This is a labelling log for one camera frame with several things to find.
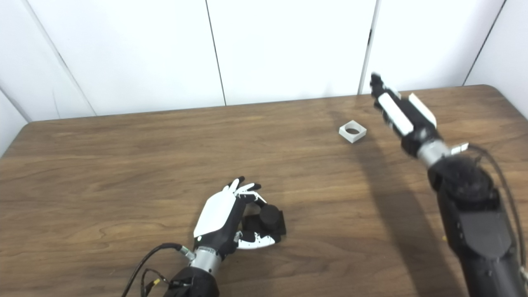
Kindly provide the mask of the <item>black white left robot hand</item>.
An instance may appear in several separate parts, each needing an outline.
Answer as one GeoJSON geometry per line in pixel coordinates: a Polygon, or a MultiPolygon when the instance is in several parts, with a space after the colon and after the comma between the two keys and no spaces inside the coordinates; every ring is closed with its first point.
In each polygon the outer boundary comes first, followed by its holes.
{"type": "Polygon", "coordinates": [[[207,199],[193,231],[194,250],[207,248],[223,261],[236,250],[281,242],[287,234],[282,210],[259,193],[260,184],[241,176],[207,199]]]}

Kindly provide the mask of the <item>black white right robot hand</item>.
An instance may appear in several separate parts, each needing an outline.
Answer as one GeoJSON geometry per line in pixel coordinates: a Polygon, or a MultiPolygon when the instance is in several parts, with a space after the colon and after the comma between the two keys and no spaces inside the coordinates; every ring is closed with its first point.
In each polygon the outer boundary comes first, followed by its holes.
{"type": "Polygon", "coordinates": [[[386,86],[378,73],[371,73],[370,88],[374,107],[399,137],[406,154],[417,158],[424,145],[442,140],[436,118],[417,96],[402,97],[386,86]]]}

